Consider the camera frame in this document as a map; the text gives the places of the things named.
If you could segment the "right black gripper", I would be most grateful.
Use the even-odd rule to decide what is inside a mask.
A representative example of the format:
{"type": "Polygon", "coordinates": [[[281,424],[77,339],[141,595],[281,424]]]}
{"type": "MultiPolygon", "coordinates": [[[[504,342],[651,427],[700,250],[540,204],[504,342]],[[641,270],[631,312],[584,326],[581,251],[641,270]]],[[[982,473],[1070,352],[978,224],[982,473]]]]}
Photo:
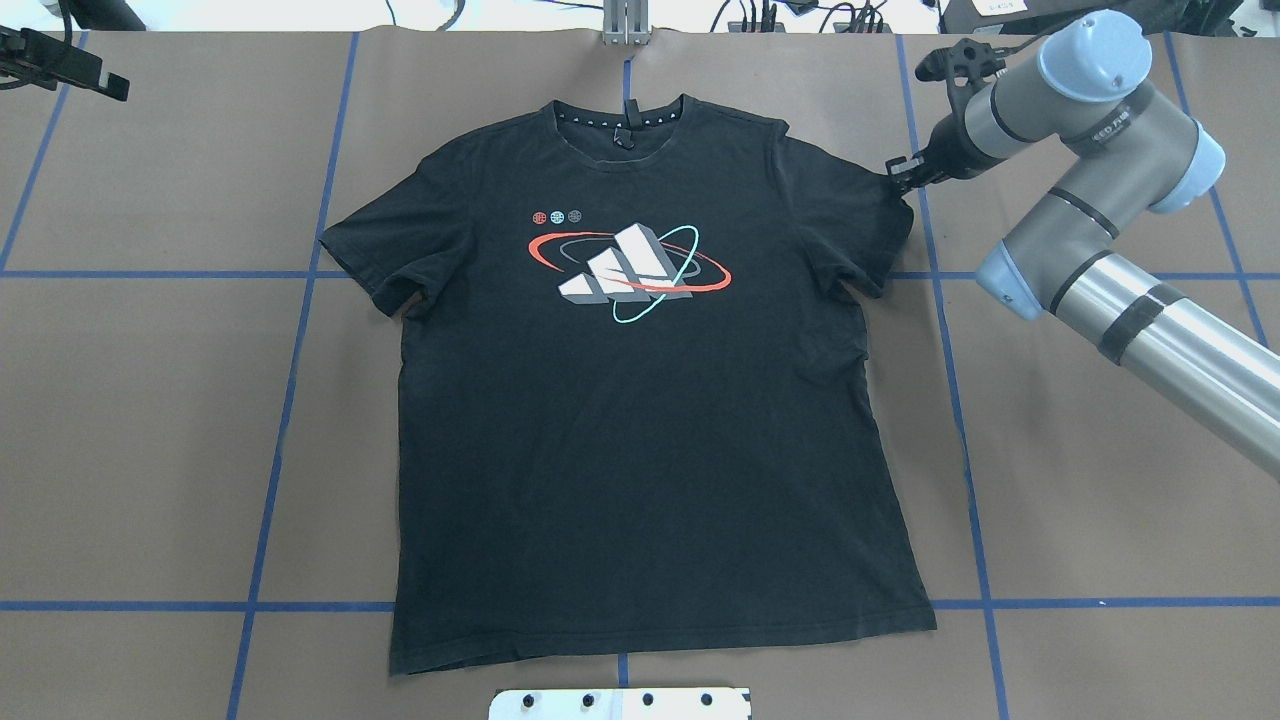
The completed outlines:
{"type": "Polygon", "coordinates": [[[923,150],[913,156],[892,158],[884,168],[893,192],[904,196],[927,184],[979,176],[979,149],[960,119],[942,119],[923,150]]]}

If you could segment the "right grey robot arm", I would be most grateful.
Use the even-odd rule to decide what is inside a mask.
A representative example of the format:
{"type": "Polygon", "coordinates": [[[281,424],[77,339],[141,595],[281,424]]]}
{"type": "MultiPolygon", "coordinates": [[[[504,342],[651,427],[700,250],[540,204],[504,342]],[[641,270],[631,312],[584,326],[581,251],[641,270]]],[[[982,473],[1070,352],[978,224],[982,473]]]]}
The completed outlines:
{"type": "Polygon", "coordinates": [[[1270,475],[1279,469],[1277,356],[1115,252],[1140,214],[1206,195],[1221,145],[1151,81],[1140,24],[1096,9],[1012,47],[961,38],[925,55],[950,110],[925,146],[887,161],[901,192],[969,181],[1046,138],[1075,163],[984,258],[977,283],[1025,320],[1044,313],[1270,475]]]}

